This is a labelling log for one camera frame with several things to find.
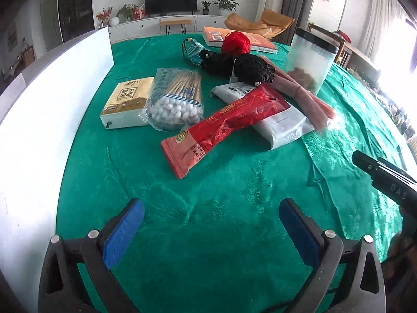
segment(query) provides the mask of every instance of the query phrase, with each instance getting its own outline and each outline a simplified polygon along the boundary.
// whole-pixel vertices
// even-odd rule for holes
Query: tv screen
[[[145,0],[145,10],[148,15],[197,11],[197,0]]]

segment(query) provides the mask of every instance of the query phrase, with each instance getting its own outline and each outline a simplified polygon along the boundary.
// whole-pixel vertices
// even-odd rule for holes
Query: white partition panel
[[[0,269],[29,312],[74,136],[112,66],[108,29],[93,32],[44,68],[0,124]]]

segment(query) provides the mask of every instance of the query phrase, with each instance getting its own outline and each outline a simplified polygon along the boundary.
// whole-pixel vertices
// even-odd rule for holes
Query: orange book
[[[229,33],[236,32],[236,30],[204,27],[203,38],[207,46],[221,47],[223,44],[224,37]],[[262,35],[245,33],[249,41],[251,42],[251,50],[257,50],[259,52],[266,52],[276,54],[278,53],[277,47],[271,41],[265,39]]]

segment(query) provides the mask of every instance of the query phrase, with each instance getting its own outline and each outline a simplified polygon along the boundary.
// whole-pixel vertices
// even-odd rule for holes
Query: book
[[[204,27],[203,38],[207,46],[221,47],[224,41],[224,37],[232,32],[236,32],[236,30]],[[262,35],[245,32],[241,33],[245,34],[251,42],[251,50],[257,50],[259,52],[272,54],[278,53],[278,48],[274,45],[274,43],[268,39],[265,39]]]
[[[153,77],[118,83],[100,113],[106,129],[146,125],[145,104]]]

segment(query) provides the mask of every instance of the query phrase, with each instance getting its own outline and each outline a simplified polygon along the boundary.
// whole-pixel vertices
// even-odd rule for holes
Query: dark door
[[[94,30],[91,0],[58,0],[58,13],[64,42]]]

